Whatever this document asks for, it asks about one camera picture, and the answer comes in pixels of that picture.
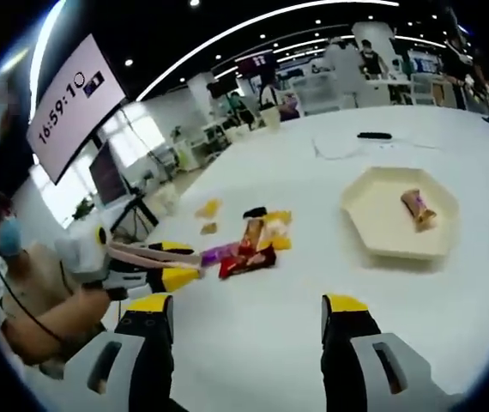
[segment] beige tray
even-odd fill
[[[437,213],[432,228],[417,232],[404,191],[420,189],[427,207]],[[458,202],[421,169],[373,167],[341,196],[367,250],[375,255],[429,260],[445,256],[456,235]]]

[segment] computer monitor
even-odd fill
[[[120,170],[120,161],[112,152],[111,144],[106,142],[90,165],[90,174],[104,207],[119,199],[130,197],[128,186]]]

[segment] sign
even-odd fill
[[[90,132],[124,98],[90,34],[54,77],[27,130],[27,140],[57,183]]]

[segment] table surface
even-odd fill
[[[361,131],[389,132],[381,143]],[[362,251],[340,194],[371,166],[421,167],[460,204],[456,245],[441,267],[377,261]],[[219,232],[194,217],[223,204]],[[364,303],[432,366],[447,393],[489,367],[489,124],[471,112],[393,106],[331,112],[254,132],[226,150],[183,194],[150,240],[201,251],[239,240],[247,209],[293,212],[293,248],[276,268],[224,282],[218,268],[174,294],[172,396],[196,411],[323,411],[321,296]]]

